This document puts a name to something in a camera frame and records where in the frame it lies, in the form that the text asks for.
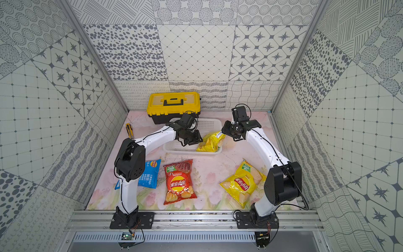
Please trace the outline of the red chips bag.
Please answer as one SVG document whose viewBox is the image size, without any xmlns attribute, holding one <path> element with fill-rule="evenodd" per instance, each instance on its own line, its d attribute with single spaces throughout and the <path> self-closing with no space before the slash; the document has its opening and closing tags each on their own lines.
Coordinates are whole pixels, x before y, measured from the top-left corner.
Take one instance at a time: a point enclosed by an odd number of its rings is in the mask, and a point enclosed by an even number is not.
<svg viewBox="0 0 403 252">
<path fill-rule="evenodd" d="M 197 198 L 192 182 L 193 160 L 184 160 L 164 166 L 167 194 L 164 205 Z"/>
</svg>

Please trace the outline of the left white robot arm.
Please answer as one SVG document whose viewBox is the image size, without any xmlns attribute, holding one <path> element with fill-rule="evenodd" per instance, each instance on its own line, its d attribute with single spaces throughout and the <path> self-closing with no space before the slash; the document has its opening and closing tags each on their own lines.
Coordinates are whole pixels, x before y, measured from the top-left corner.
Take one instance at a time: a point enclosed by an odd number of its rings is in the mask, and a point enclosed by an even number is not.
<svg viewBox="0 0 403 252">
<path fill-rule="evenodd" d="M 135 226 L 139 211 L 137 187 L 145 171 L 147 154 L 174 140 L 183 146 L 201 143 L 203 139 L 197 130 L 197 123 L 197 117 L 185 113 L 178 120 L 166 123 L 160 130 L 147 136 L 123 141 L 114 162 L 114 175 L 120 180 L 120 201 L 114 214 L 115 219 L 122 220 L 128 227 Z"/>
</svg>

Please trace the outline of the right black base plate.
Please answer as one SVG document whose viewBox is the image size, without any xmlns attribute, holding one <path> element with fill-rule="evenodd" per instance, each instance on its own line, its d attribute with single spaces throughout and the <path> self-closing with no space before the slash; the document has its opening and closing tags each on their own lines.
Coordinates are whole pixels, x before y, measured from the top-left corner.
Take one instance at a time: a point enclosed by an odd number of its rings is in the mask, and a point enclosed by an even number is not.
<svg viewBox="0 0 403 252">
<path fill-rule="evenodd" d="M 252 212 L 236 212 L 234 214 L 238 229 L 277 229 L 279 219 L 276 214 L 260 217 Z"/>
</svg>

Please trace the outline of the yellow black toolbox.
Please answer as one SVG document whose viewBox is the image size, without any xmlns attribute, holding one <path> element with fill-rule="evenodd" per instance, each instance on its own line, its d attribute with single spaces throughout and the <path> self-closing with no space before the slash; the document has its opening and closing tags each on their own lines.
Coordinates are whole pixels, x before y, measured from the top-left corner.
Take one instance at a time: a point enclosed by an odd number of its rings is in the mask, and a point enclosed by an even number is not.
<svg viewBox="0 0 403 252">
<path fill-rule="evenodd" d="M 197 92 L 154 93 L 150 95 L 147 113 L 156 125 L 165 124 L 183 114 L 200 115 L 200 95 Z"/>
</svg>

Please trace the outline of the yellow black utility knife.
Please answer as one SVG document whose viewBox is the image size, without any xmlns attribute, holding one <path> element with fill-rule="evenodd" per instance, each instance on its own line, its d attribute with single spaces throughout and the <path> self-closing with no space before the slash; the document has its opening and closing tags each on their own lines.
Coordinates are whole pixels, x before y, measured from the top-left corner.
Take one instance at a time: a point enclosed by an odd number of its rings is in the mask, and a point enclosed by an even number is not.
<svg viewBox="0 0 403 252">
<path fill-rule="evenodd" d="M 134 139 L 133 129 L 129 123 L 126 124 L 126 131 L 127 131 L 129 138 Z"/>
</svg>

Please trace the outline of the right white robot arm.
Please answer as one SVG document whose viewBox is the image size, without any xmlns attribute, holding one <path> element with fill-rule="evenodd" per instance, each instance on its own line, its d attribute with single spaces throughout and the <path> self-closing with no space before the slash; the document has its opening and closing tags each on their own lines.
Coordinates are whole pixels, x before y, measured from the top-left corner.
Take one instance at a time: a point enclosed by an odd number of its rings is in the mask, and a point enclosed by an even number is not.
<svg viewBox="0 0 403 252">
<path fill-rule="evenodd" d="M 264 133 L 261 124 L 252 120 L 246 104 L 238 104 L 232 109 L 233 120 L 226 121 L 222 133 L 232 137 L 235 142 L 246 140 L 259 154 L 268 168 L 264 183 L 264 193 L 250 210 L 251 220 L 255 223 L 268 220 L 282 204 L 302 194 L 302 168 L 298 162 L 291 162 L 272 144 Z"/>
</svg>

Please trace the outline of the aluminium mounting rail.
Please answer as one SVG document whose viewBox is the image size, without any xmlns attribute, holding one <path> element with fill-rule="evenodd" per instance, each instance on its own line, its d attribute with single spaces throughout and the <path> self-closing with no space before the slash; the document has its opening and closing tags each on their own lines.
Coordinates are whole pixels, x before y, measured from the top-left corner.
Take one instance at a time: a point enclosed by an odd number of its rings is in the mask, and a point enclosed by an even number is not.
<svg viewBox="0 0 403 252">
<path fill-rule="evenodd" d="M 75 242 L 253 242 L 256 233 L 324 231 L 316 211 L 282 211 L 271 224 L 251 224 L 249 213 L 234 211 L 141 211 L 134 232 L 112 219 L 113 211 L 75 211 L 65 231 Z"/>
</svg>

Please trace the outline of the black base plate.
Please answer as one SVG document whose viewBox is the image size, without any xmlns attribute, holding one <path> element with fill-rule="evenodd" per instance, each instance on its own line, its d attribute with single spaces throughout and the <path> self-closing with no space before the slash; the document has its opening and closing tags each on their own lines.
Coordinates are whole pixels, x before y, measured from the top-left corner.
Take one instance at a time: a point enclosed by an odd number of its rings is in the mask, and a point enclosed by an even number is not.
<svg viewBox="0 0 403 252">
<path fill-rule="evenodd" d="M 277 229 L 279 219 L 276 214 L 260 217 L 252 212 L 236 212 L 234 214 L 238 229 Z"/>
<path fill-rule="evenodd" d="M 138 212 L 128 215 L 118 211 L 113 214 L 110 229 L 128 230 L 137 227 L 144 230 L 150 230 L 153 226 L 154 217 L 154 212 Z"/>
</svg>

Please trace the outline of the yellow Lay's chips bag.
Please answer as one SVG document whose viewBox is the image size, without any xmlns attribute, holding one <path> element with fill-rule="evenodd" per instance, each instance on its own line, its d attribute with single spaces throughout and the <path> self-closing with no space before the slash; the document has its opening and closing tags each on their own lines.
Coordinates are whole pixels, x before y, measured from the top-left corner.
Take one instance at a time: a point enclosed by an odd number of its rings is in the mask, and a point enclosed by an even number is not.
<svg viewBox="0 0 403 252">
<path fill-rule="evenodd" d="M 236 172 L 221 182 L 220 186 L 243 209 L 257 186 L 266 179 L 262 172 L 243 159 Z"/>
</svg>

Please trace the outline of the blue chips bag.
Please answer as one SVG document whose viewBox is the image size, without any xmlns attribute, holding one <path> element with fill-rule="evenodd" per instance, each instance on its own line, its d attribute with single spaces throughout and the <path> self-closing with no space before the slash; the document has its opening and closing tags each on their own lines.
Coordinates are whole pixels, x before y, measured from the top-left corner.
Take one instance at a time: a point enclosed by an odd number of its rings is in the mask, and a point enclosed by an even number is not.
<svg viewBox="0 0 403 252">
<path fill-rule="evenodd" d="M 116 173 L 122 180 L 122 189 L 133 191 L 137 186 L 156 189 L 157 177 L 161 165 L 161 159 L 140 163 L 142 159 L 136 161 L 119 159 L 116 164 Z"/>
</svg>

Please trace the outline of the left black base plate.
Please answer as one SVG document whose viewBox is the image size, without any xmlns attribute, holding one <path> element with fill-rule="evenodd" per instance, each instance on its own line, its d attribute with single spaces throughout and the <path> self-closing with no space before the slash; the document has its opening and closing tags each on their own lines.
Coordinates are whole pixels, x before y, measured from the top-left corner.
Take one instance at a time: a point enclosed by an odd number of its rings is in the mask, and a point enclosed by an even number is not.
<svg viewBox="0 0 403 252">
<path fill-rule="evenodd" d="M 154 217 L 154 212 L 138 212 L 128 215 L 118 211 L 113 214 L 110 229 L 128 230 L 137 227 L 144 230 L 150 230 L 153 226 Z"/>
</svg>

